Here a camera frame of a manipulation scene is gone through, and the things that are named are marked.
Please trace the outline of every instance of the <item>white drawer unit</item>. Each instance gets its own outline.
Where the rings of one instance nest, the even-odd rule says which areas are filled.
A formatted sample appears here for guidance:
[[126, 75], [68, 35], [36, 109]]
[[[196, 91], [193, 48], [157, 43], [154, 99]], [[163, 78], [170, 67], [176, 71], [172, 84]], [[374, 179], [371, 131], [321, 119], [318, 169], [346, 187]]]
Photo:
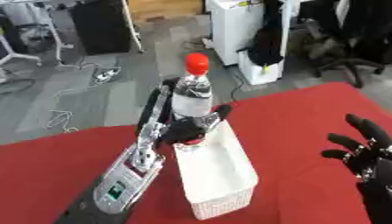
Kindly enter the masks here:
[[212, 13], [213, 48], [225, 66], [238, 64], [237, 51], [253, 39], [263, 25], [264, 6], [255, 0], [209, 0]]

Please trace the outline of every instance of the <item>white basket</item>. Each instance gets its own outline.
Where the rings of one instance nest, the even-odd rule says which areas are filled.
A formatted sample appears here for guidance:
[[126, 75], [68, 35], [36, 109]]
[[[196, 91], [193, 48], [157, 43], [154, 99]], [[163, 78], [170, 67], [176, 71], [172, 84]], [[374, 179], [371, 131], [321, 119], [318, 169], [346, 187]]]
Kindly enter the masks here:
[[175, 145], [185, 196], [198, 220], [246, 207], [258, 177], [228, 122], [206, 136], [203, 144]]

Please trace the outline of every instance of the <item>box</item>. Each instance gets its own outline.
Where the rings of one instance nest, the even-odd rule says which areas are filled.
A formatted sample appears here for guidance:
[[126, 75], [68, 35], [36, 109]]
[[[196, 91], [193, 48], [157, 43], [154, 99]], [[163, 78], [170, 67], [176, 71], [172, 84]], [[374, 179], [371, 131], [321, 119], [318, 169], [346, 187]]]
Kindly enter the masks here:
[[250, 203], [258, 177], [227, 121], [208, 133], [200, 145], [175, 144], [174, 148], [185, 196], [198, 220]]
[[238, 53], [238, 67], [250, 85], [260, 85], [277, 81], [280, 77], [279, 64], [263, 68], [255, 65], [248, 57], [248, 51]]
[[237, 51], [246, 47], [263, 27], [264, 3], [241, 5], [243, 0], [210, 0], [213, 49], [224, 66], [238, 64]]

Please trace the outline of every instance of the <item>red table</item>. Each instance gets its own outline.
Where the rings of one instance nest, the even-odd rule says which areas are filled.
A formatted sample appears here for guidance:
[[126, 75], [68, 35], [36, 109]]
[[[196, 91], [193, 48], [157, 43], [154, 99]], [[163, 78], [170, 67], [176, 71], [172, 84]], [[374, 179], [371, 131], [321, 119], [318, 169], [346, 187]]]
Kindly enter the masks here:
[[[174, 154], [163, 147], [164, 169], [129, 223], [368, 224], [354, 176], [340, 162], [319, 155], [337, 147], [326, 141], [328, 132], [362, 139], [344, 122], [346, 113], [372, 119], [392, 133], [390, 114], [346, 84], [238, 102], [228, 120], [261, 180], [250, 206], [195, 220]], [[134, 128], [124, 126], [1, 146], [1, 223], [52, 223], [134, 140]]]

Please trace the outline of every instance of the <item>robotic hand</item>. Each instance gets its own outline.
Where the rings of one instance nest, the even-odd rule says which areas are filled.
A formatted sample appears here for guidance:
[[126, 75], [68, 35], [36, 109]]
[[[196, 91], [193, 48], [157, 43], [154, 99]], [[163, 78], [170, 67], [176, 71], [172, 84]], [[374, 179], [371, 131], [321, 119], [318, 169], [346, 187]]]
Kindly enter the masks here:
[[134, 205], [165, 165], [165, 157], [157, 152], [159, 143], [201, 139], [231, 111], [230, 106], [222, 105], [203, 117], [171, 121], [172, 92], [177, 81], [165, 80], [150, 94], [136, 126], [136, 141], [80, 193], [56, 224], [125, 223]]
[[[172, 93], [178, 81], [179, 78], [175, 78], [164, 80], [162, 82], [162, 85], [167, 86], [170, 89], [171, 95], [169, 96], [169, 99], [172, 98]], [[157, 90], [152, 92], [150, 95], [150, 99], [148, 100], [139, 123], [136, 126], [137, 135], [140, 134], [140, 130], [149, 120], [158, 95], [159, 92]], [[168, 122], [172, 117], [172, 105], [170, 103], [166, 104], [166, 107], [163, 109], [164, 112], [159, 118], [161, 123], [167, 123], [167, 125], [161, 130], [161, 140], [168, 144], [186, 144], [202, 139], [207, 132], [213, 130], [216, 125], [225, 120], [231, 110], [232, 107], [230, 105], [220, 105], [213, 113], [203, 117], [186, 117], [177, 121]]]
[[367, 145], [347, 136], [329, 134], [328, 140], [348, 150], [324, 150], [324, 158], [336, 158], [357, 177], [357, 184], [373, 224], [392, 221], [392, 140], [379, 126], [356, 115], [346, 121], [367, 140]]

